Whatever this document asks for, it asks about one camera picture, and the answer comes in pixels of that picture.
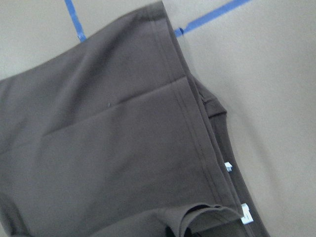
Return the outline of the dark brown t-shirt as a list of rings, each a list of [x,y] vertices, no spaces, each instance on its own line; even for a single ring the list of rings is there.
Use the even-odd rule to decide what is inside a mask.
[[[161,1],[0,82],[10,237],[266,237]]]

